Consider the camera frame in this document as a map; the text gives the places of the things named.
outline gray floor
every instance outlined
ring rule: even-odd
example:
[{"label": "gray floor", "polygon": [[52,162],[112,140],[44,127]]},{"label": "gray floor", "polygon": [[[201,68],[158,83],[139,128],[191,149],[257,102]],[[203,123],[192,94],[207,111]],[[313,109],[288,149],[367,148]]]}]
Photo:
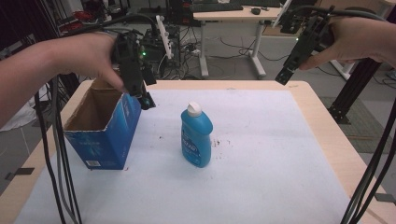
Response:
[{"label": "gray floor", "polygon": [[[142,30],[145,26],[137,26],[136,28]],[[198,28],[194,28],[196,37],[200,38]],[[209,36],[218,36],[219,31]],[[239,55],[240,48],[226,46],[226,44],[235,46],[244,46],[245,48],[252,43],[252,37],[209,37],[206,40],[206,51],[209,78],[208,79],[232,79],[232,80],[257,80],[256,71],[251,61],[246,57],[235,57],[231,59],[224,59],[219,57],[230,57]],[[267,73],[264,80],[274,80],[277,73],[280,71],[283,62],[286,58],[278,61],[270,61],[268,59],[279,59],[290,53],[295,44],[295,38],[290,37],[264,37],[261,42],[259,59]],[[182,43],[195,43],[193,32],[189,32]],[[198,59],[191,57],[188,60],[189,74],[200,77],[200,70],[198,67]],[[319,69],[312,69],[310,71],[297,71],[292,77],[295,80],[304,80],[308,82],[318,96],[335,97],[343,88],[346,81],[338,76],[335,69],[329,64],[323,64]],[[384,75],[391,69],[388,65],[382,65],[375,74],[377,80],[386,78]],[[388,115],[395,97],[395,90],[387,85],[378,84],[374,79],[370,81],[368,86],[360,95],[360,99],[367,106],[375,118],[385,126],[388,120]],[[28,124],[22,128],[0,133],[0,194],[7,187],[9,181],[5,180],[8,173],[14,173],[22,166],[29,154],[35,148],[40,139],[40,131],[38,128],[32,127]],[[370,154],[361,154],[364,161],[368,162],[371,159]],[[396,198],[396,162],[394,161],[388,171],[382,186],[387,193],[392,194]]]}]

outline open box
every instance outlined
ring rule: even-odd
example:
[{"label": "open box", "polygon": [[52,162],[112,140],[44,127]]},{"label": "open box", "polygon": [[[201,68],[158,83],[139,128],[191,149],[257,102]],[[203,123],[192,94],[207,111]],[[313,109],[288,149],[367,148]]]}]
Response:
[{"label": "open box", "polygon": [[64,125],[64,135],[89,169],[121,170],[140,113],[135,97],[96,79]]}]

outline hand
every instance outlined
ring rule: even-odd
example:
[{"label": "hand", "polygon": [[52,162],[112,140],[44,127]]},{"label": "hand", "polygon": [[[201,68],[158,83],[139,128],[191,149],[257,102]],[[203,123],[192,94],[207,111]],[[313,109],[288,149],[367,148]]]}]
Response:
[{"label": "hand", "polygon": [[111,50],[115,38],[105,33],[90,33],[60,38],[53,45],[57,70],[60,74],[71,72],[84,77],[98,77],[119,91],[126,92],[122,79],[111,66]]},{"label": "hand", "polygon": [[334,43],[301,64],[300,69],[307,70],[331,60],[353,63],[355,60],[372,58],[377,62],[389,62],[386,49],[389,30],[395,26],[385,21],[363,18],[343,18],[331,24]]}]

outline white cap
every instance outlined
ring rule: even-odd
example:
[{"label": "white cap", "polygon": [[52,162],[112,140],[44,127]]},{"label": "white cap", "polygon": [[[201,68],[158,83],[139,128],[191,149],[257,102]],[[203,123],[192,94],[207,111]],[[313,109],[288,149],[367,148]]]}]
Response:
[{"label": "white cap", "polygon": [[190,117],[198,117],[202,114],[202,108],[198,103],[191,101],[189,102],[189,106],[187,106],[187,112]]}]

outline dish soap bottle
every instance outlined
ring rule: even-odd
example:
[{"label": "dish soap bottle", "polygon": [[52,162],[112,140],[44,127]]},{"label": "dish soap bottle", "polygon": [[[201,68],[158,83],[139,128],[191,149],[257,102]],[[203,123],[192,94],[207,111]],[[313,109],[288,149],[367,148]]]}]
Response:
[{"label": "dish soap bottle", "polygon": [[210,133],[213,124],[202,108],[195,102],[181,113],[181,151],[187,161],[197,167],[205,167],[210,162]]}]

